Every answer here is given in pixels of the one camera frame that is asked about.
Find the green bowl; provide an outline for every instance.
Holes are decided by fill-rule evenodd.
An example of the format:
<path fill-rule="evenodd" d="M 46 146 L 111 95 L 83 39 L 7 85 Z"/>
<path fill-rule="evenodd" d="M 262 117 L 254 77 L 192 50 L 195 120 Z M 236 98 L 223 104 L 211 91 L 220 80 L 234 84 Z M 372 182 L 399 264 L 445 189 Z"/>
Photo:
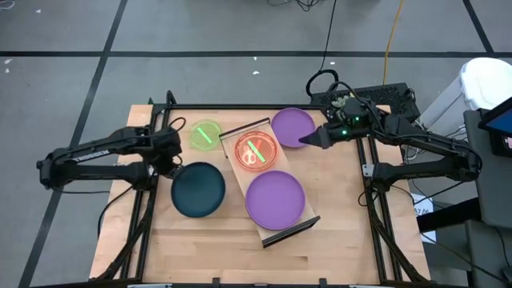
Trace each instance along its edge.
<path fill-rule="evenodd" d="M 190 130 L 190 144 L 200 150 L 208 151 L 217 147 L 221 127 L 214 121 L 201 120 L 192 125 Z"/>

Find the plate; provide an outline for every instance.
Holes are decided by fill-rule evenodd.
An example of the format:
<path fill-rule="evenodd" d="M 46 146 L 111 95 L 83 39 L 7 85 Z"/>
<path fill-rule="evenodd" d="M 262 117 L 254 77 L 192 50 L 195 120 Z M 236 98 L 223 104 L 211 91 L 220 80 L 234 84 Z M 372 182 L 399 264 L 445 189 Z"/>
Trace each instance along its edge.
<path fill-rule="evenodd" d="M 249 216 L 268 230 L 292 227 L 302 216 L 305 204 L 304 189 L 298 180 L 279 170 L 261 173 L 246 193 Z"/>

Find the white machine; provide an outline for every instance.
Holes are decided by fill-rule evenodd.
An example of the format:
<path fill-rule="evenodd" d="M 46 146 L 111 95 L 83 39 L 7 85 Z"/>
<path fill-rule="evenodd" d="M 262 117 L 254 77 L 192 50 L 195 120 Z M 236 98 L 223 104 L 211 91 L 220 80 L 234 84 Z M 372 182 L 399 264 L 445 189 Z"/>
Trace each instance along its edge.
<path fill-rule="evenodd" d="M 495 58 L 475 58 L 464 64 L 456 79 L 422 113 L 428 130 L 447 135 L 458 130 L 464 138 L 466 110 L 491 110 L 512 96 L 512 66 Z"/>

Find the white paper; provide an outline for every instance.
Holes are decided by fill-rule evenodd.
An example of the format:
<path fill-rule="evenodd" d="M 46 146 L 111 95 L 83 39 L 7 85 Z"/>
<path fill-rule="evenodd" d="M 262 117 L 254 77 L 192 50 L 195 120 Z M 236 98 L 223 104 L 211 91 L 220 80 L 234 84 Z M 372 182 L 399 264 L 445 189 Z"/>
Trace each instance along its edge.
<path fill-rule="evenodd" d="M 418 194 L 413 194 L 413 193 L 411 193 L 411 195 L 413 195 L 415 202 L 418 202 L 425 197 L 423 195 L 418 195 Z M 429 200 L 421 201 L 420 203 L 414 205 L 414 212 L 416 213 L 416 217 L 421 216 L 423 214 L 430 213 L 430 212 L 434 212 L 434 205 L 432 205 L 432 202 L 430 202 Z M 435 231 L 425 232 L 424 234 L 426 236 L 432 238 L 432 240 L 437 241 L 437 239 L 435 237 Z M 422 235 L 422 241 L 425 243 L 432 243 L 431 240 L 423 237 L 423 235 Z"/>

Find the wooden table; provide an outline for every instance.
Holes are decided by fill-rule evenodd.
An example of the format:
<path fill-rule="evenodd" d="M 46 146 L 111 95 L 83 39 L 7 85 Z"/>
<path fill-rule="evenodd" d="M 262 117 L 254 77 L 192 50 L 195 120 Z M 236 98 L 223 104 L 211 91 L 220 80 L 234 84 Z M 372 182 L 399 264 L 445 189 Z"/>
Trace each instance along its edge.
<path fill-rule="evenodd" d="M 132 106 L 127 125 L 149 123 L 151 109 L 148 105 Z M 308 112 L 317 126 L 325 122 L 320 111 Z M 222 147 L 205 152 L 192 148 L 188 142 L 192 124 L 202 119 L 214 120 L 226 131 L 272 118 L 276 113 L 276 110 L 171 111 L 170 120 L 180 116 L 187 120 L 179 132 L 184 163 L 201 161 L 219 168 L 226 180 L 226 196 L 212 215 L 187 218 L 176 211 L 170 200 L 171 180 L 160 178 L 144 282 L 211 283 L 212 278 L 219 277 L 221 283 L 318 284 L 320 278 L 331 284 L 378 283 L 368 212 L 358 205 L 363 184 L 355 141 L 338 143 L 328 150 L 313 146 L 284 149 L 314 212 L 322 219 L 313 228 L 266 249 L 262 248 L 256 224 L 246 212 L 244 197 Z M 381 162 L 395 165 L 402 162 L 399 148 L 377 145 Z M 371 162 L 367 143 L 366 157 Z M 118 161 L 137 160 L 139 156 L 130 155 L 121 156 Z M 409 189 L 405 181 L 395 185 Z M 110 199 L 127 187 L 126 182 L 114 181 Z M 418 272 L 430 278 L 410 197 L 392 188 L 387 198 L 396 243 Z M 106 212 L 91 277 L 103 272 L 124 245 L 133 203 L 134 193 L 130 193 Z M 389 251 L 385 244 L 382 246 L 387 277 L 392 279 Z M 138 246 L 133 252 L 132 276 L 137 256 Z"/>

